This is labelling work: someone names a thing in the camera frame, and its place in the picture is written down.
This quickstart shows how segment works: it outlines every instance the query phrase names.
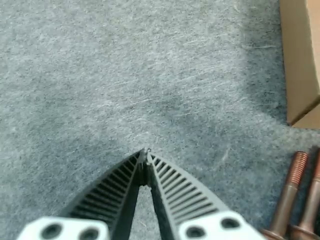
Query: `screw hole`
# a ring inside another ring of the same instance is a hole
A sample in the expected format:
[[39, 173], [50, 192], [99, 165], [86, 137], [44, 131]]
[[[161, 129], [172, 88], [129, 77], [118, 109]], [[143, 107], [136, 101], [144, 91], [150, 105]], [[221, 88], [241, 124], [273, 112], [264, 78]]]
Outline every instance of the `screw hole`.
[[225, 229], [235, 229], [240, 226], [239, 222], [232, 218], [225, 218], [222, 220], [221, 225]]
[[199, 226], [191, 226], [186, 230], [186, 235], [190, 239], [200, 238], [205, 235], [205, 231], [202, 227]]
[[89, 228], [81, 233], [80, 240], [96, 240], [99, 232], [94, 228]]
[[41, 233], [43, 239], [49, 240], [59, 236], [62, 227], [60, 224], [51, 224], [47, 226]]

